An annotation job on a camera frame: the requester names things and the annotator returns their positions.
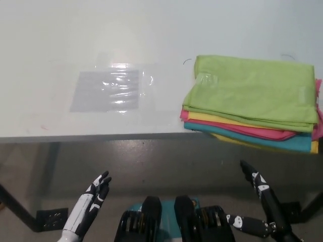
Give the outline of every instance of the green cloth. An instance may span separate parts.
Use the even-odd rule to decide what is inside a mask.
[[[200,55],[194,72],[185,110],[300,132],[317,123],[313,66]]]

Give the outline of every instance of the pink cloth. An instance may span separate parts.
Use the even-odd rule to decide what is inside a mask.
[[[184,122],[215,126],[218,128],[230,130],[243,135],[253,136],[253,137],[266,139],[266,140],[281,141],[296,135],[296,133],[293,131],[252,128],[252,127],[246,127],[246,126],[240,126],[240,125],[230,125],[230,124],[222,124],[217,122],[188,119],[188,111],[185,111],[185,110],[182,110],[180,118]]]
[[[316,80],[316,97],[318,98],[319,88],[321,86],[322,79]],[[323,113],[316,104],[316,110],[318,114],[318,124],[314,126],[312,140],[318,140],[319,138],[323,137]]]

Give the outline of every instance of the white table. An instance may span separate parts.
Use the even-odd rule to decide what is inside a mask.
[[[0,141],[187,132],[179,114],[198,54],[294,58],[323,78],[322,9],[314,0],[1,0]],[[71,110],[80,73],[113,64],[146,73],[137,106]]]

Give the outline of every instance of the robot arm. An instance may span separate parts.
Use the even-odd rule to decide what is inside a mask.
[[[92,225],[107,194],[111,177],[106,171],[89,186],[77,201],[58,242],[80,242]]]
[[[281,203],[264,178],[247,162],[241,161],[240,165],[259,196],[267,220],[226,214],[220,206],[195,209],[188,196],[179,196],[174,209],[183,242],[235,242],[230,225],[260,238],[270,235],[277,242],[301,242],[293,233]]]

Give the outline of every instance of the metal bracket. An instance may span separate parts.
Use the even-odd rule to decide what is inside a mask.
[[[41,231],[61,230],[69,217],[68,208],[39,210],[36,214],[36,221]]]
[[[68,219],[68,208],[40,210],[34,218],[1,184],[0,201],[34,232],[63,229]]]
[[[282,209],[290,223],[306,223],[321,208],[323,208],[323,192],[319,193],[304,209],[299,202],[282,203]]]

